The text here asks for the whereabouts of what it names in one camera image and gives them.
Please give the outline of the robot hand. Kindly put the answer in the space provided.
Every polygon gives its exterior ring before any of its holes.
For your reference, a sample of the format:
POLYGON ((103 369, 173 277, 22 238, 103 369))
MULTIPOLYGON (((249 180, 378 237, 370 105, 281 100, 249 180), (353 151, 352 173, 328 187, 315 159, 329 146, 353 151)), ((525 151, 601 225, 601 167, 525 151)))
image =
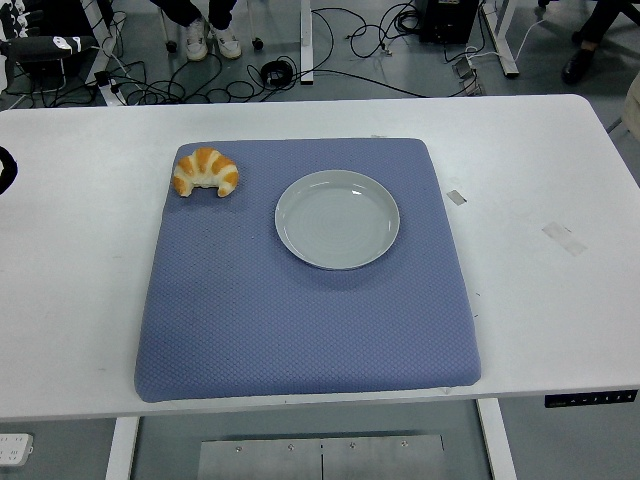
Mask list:
POLYGON ((45 35, 42 1, 1 2, 1 58, 17 63, 54 61, 97 47, 92 35, 45 35))

